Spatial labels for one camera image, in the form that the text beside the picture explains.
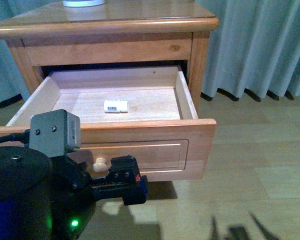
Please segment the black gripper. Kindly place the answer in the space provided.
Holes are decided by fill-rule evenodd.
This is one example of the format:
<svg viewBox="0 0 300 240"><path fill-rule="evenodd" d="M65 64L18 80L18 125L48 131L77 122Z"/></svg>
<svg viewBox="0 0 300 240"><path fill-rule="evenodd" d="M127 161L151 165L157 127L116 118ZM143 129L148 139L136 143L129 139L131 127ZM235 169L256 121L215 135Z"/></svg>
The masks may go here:
<svg viewBox="0 0 300 240"><path fill-rule="evenodd" d="M148 179L141 175L131 155L111 159L108 174L91 177L87 163L70 157L53 158L53 203L59 206L88 206L104 199L122 198L124 205L147 201Z"/></svg>

